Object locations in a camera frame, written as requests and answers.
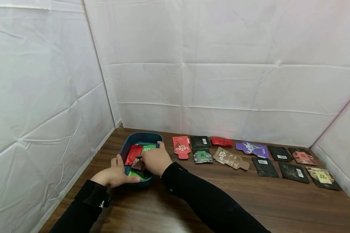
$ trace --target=hand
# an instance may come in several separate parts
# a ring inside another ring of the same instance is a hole
[[[159,144],[159,148],[152,148],[149,151],[142,152],[141,156],[146,168],[150,172],[162,176],[166,168],[172,164],[172,161],[165,149],[165,144],[160,141],[157,143]]]
[[[91,179],[103,186],[118,187],[125,183],[138,183],[141,181],[137,176],[126,176],[121,155],[111,160],[111,167],[100,171]]]

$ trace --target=red snack packet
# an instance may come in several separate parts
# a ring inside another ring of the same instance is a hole
[[[141,150],[143,150],[143,146],[132,145],[124,164],[128,166],[132,165],[136,156],[141,154]]]
[[[233,142],[230,139],[222,138],[222,137],[211,137],[211,142],[213,145],[225,146],[225,147],[233,147]]]
[[[187,160],[188,154],[191,152],[189,148],[188,136],[173,137],[174,153],[178,155],[180,160]]]

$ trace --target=white backdrop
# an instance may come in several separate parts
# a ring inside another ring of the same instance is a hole
[[[350,196],[350,103],[312,150]]]
[[[0,0],[0,233],[37,232],[114,129],[79,0]]]
[[[84,1],[125,127],[309,147],[350,100],[350,0]]]

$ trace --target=wooden table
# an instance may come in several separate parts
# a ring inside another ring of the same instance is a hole
[[[130,128],[114,130],[40,232],[48,232],[52,228],[84,182],[109,167],[110,160],[120,152],[126,138],[137,131]],[[213,164],[195,164],[192,154],[188,160],[180,161],[173,153],[172,144],[172,137],[180,135],[160,134],[173,161],[224,190],[271,232],[350,233],[350,198],[344,191],[316,187],[307,172],[310,184],[283,179],[276,161],[274,165],[280,178],[260,177],[251,161],[252,156],[235,148],[228,150],[241,155],[251,164],[248,171],[234,170],[215,160]],[[217,146],[213,146],[210,152],[214,154],[216,149]],[[111,205],[103,210],[91,232],[211,231],[187,203],[165,191],[160,178],[156,177],[153,186],[148,189],[126,186],[114,189]]]

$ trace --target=left hand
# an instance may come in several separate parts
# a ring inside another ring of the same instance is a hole
[[[125,183],[138,183],[141,181],[138,176],[126,176],[121,155],[111,160],[111,167],[100,171],[91,179],[103,186],[118,187]]]

